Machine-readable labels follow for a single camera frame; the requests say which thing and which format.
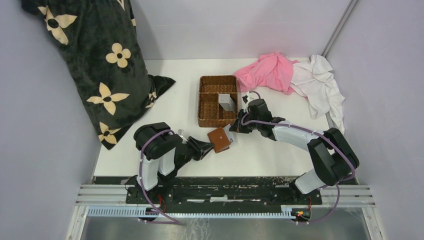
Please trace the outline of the brown leather card holder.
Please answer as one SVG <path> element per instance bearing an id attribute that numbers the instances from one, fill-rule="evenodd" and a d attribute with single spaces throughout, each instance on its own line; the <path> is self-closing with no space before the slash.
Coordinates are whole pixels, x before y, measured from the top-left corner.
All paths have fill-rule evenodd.
<path id="1" fill-rule="evenodd" d="M 214 144 L 213 150 L 216 154 L 230 148 L 231 142 L 222 127 L 216 128 L 207 134 L 209 141 Z"/>

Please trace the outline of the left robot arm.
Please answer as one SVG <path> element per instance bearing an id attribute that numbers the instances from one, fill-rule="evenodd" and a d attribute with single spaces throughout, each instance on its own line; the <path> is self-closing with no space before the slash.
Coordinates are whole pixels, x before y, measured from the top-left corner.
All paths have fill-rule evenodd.
<path id="1" fill-rule="evenodd" d="M 149 204 L 156 200 L 159 181 L 168 182 L 190 161 L 202 160 L 214 148 L 210 142 L 175 133 L 165 122 L 139 127 L 133 135 L 140 153 L 138 197 Z"/>

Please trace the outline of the black floral pillow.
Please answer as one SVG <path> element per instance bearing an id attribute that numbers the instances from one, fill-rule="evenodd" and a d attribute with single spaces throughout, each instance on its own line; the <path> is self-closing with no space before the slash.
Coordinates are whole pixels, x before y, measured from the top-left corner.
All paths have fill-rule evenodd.
<path id="1" fill-rule="evenodd" d="M 21 7 L 45 23 L 106 149 L 175 84 L 148 73 L 129 0 L 23 0 Z"/>

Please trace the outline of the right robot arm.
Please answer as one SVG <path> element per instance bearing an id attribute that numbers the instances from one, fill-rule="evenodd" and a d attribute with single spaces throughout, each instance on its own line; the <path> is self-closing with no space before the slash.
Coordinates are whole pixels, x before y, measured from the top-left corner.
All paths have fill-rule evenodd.
<path id="1" fill-rule="evenodd" d="M 291 144 L 309 153 L 313 168 L 289 184 L 289 199 L 302 204 L 309 193 L 353 179 L 359 159 L 337 128 L 313 130 L 273 116 L 264 99 L 254 99 L 240 110 L 229 130 L 249 134 L 258 131 L 272 141 Z"/>

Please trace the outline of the pink cloth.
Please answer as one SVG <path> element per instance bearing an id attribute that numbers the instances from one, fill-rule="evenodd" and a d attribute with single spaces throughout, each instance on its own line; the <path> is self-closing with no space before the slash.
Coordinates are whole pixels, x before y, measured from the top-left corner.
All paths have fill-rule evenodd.
<path id="1" fill-rule="evenodd" d="M 294 74 L 294 64 L 281 53 L 261 55 L 257 61 L 237 70 L 233 75 L 237 78 L 241 92 L 249 92 L 257 87 L 267 87 L 271 90 L 290 95 L 294 92 L 291 81 Z"/>

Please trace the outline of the white cloth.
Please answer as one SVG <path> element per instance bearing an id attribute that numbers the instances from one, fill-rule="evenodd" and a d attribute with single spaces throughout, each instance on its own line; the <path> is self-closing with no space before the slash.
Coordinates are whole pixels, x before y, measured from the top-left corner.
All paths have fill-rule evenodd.
<path id="1" fill-rule="evenodd" d="M 308 101 L 312 119 L 330 115 L 335 127 L 345 133 L 343 102 L 338 84 L 332 73 L 333 67 L 324 56 L 314 54 L 309 62 L 293 64 L 290 87 Z"/>

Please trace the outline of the grey card stack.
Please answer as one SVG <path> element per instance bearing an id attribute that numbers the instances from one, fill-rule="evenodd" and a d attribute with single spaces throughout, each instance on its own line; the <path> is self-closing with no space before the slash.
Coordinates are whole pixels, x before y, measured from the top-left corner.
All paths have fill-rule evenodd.
<path id="1" fill-rule="evenodd" d="M 226 112 L 234 112 L 238 111 L 236 103 L 231 98 L 229 93 L 220 93 L 218 95 L 218 104 L 223 108 Z"/>

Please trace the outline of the white credit card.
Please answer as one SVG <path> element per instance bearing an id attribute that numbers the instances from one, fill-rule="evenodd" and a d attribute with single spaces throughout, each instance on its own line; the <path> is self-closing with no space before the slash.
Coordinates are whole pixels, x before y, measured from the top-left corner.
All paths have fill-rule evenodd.
<path id="1" fill-rule="evenodd" d="M 235 141 L 235 136 L 234 136 L 234 133 L 230 131 L 230 128 L 231 128 L 231 125 L 228 124 L 225 127 L 223 127 L 223 130 L 224 130 L 230 144 L 232 144 Z"/>

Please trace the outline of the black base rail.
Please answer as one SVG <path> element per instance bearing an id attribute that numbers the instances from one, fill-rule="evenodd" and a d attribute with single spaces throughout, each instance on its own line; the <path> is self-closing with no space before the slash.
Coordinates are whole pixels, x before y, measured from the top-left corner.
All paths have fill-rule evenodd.
<path id="1" fill-rule="evenodd" d="M 295 177 L 253 176 L 253 177 L 175 177 L 160 180 L 153 189 L 142 190 L 138 183 L 127 187 L 127 204 L 172 205 L 189 201 L 228 200 L 230 202 L 261 202 L 270 205 L 321 205 L 323 203 L 318 190 L 311 193 L 296 193 L 291 188 Z"/>

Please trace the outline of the brown woven basket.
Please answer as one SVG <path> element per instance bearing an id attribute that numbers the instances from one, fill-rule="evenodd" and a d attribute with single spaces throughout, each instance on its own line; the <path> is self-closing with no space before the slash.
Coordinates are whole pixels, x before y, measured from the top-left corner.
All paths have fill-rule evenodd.
<path id="1" fill-rule="evenodd" d="M 239 112 L 239 84 L 234 75 L 204 75 L 199 79 L 198 125 L 218 128 L 233 124 Z M 225 111 L 219 104 L 219 95 L 229 94 L 236 105 L 235 111 Z"/>

